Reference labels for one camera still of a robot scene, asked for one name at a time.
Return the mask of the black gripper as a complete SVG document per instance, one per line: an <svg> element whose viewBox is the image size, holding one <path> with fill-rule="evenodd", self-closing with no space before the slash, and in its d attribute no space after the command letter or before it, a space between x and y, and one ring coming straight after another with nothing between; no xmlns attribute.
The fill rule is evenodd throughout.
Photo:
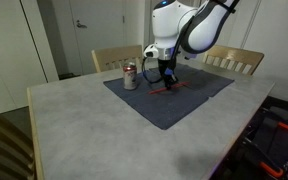
<svg viewBox="0 0 288 180"><path fill-rule="evenodd" d="M175 67L176 67L175 59L158 60L159 72L161 77L164 79L166 90L170 90L173 85L178 83L178 78L174 74Z"/></svg>

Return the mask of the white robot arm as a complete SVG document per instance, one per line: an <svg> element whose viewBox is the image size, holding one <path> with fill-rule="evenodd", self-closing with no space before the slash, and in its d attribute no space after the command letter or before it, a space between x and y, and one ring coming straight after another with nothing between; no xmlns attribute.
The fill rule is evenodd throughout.
<svg viewBox="0 0 288 180"><path fill-rule="evenodd" d="M236 12L239 1L206 0L199 7L178 0L159 2L152 11L154 43L143 50L145 58L158 60L160 78L154 82L163 81L165 88L171 89L178 82L175 76L178 51L183 50L189 58L209 50L229 15Z"/></svg>

